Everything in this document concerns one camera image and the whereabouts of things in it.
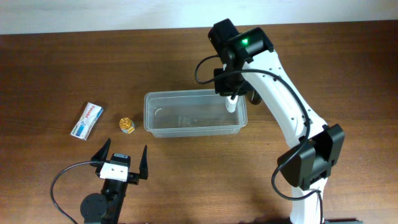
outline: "yellow object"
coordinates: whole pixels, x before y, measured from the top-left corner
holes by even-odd
[[[122,132],[127,134],[130,134],[135,130],[134,123],[129,118],[120,119],[119,127],[122,129]]]

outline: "small box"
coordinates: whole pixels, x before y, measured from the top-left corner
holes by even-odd
[[[119,127],[126,134],[130,134],[135,130],[134,122],[130,118],[120,119]]]
[[[92,103],[87,103],[87,106],[81,115],[79,121],[73,128],[70,135],[80,138],[83,140],[87,140],[88,135],[94,124],[96,123],[99,116],[104,109],[100,106],[94,105]]]

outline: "wood grain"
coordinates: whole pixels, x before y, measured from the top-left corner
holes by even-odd
[[[240,27],[246,30],[251,27]],[[346,141],[325,188],[325,218],[398,219],[398,22],[262,26],[289,77]],[[289,216],[273,192],[276,159],[288,150],[264,104],[248,104],[234,136],[156,139],[143,127],[150,91],[201,86],[193,69],[213,55],[209,28],[0,36],[0,222],[67,223],[49,187],[64,167],[87,161],[112,139],[132,156],[148,145],[149,180],[129,186],[122,223],[251,223]],[[209,78],[220,63],[200,72]],[[69,135],[87,102],[104,107],[87,141]],[[118,128],[130,117],[137,129]],[[92,167],[66,173],[59,204],[79,223],[80,202],[103,181]],[[290,187],[277,179],[283,192]]]

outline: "white box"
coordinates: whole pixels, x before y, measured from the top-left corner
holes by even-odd
[[[100,106],[94,105],[92,103],[87,103],[87,106],[81,115],[79,121],[73,128],[70,135],[80,138],[83,140],[87,140],[88,135],[95,122],[101,116],[101,113],[104,109]]]

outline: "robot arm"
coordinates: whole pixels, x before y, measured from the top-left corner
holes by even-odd
[[[260,28],[239,34],[227,19],[215,24],[208,36],[224,64],[223,68],[215,69],[215,91],[221,96],[227,96],[228,111],[234,110],[237,95],[251,92],[252,103],[255,102],[254,98],[257,98],[257,103],[258,99],[263,99],[291,148],[278,158],[278,165],[291,159],[281,173],[292,186],[292,197],[303,197],[313,190],[323,191],[331,167],[340,155],[345,136],[343,130],[338,124],[328,127],[325,120],[305,102],[285,73],[271,41]],[[283,79],[306,109],[311,127],[309,141],[294,157],[292,154],[300,145],[308,122],[305,122],[303,111],[285,85],[264,73],[244,72],[254,69],[272,72]],[[305,200],[294,201],[290,221],[293,224],[319,223],[320,203],[316,194]]]
[[[111,140],[91,158],[91,165],[96,167],[96,175],[104,179],[101,193],[88,195],[80,205],[80,213],[89,224],[118,223],[128,184],[138,185],[140,179],[148,179],[147,146],[142,153],[139,174],[129,172],[131,158],[114,153],[107,161]]]

